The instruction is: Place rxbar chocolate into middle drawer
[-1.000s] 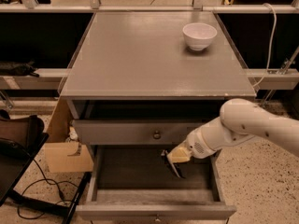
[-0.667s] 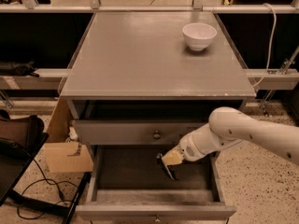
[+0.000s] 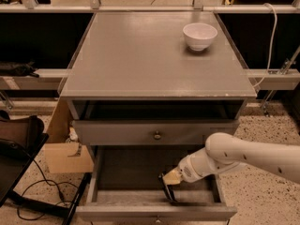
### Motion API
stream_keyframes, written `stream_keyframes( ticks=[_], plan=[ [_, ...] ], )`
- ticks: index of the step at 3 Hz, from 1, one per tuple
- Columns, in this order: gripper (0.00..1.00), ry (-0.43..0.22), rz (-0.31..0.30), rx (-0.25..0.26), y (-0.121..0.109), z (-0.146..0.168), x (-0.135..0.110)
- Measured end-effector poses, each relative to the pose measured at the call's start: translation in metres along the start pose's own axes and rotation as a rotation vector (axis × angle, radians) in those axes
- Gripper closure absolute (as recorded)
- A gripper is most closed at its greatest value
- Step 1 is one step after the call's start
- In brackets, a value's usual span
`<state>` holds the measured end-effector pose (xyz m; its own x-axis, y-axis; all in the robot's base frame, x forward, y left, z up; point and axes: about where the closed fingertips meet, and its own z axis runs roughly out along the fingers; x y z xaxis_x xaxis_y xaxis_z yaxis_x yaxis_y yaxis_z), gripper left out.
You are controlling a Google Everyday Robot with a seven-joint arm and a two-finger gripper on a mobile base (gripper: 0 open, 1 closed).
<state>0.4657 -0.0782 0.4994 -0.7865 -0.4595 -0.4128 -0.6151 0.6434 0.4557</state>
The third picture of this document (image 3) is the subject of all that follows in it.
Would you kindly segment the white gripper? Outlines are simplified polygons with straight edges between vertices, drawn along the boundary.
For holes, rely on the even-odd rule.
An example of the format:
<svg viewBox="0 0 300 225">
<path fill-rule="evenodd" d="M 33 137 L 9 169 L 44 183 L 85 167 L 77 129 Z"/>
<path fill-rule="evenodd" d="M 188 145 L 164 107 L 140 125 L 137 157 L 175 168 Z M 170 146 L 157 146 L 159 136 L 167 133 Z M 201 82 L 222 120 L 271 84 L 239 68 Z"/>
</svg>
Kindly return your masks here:
<svg viewBox="0 0 300 225">
<path fill-rule="evenodd" d="M 184 157 L 178 164 L 178 169 L 174 168 L 162 176 L 165 185 L 178 185 L 182 181 L 194 183 L 202 179 L 192 166 L 192 155 Z"/>
</svg>

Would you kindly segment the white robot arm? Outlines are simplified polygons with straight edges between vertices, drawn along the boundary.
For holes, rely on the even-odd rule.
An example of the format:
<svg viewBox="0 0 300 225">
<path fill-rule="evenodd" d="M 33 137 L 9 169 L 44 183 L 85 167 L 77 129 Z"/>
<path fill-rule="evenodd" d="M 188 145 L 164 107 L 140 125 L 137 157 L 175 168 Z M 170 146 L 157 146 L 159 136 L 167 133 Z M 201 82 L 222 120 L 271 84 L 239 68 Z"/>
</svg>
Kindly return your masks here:
<svg viewBox="0 0 300 225">
<path fill-rule="evenodd" d="M 241 164 L 300 183 L 299 145 L 248 142 L 221 132 L 210 135 L 204 148 L 181 159 L 162 176 L 162 181 L 166 186 L 182 181 L 194 183 L 210 174 L 237 169 Z"/>
</svg>

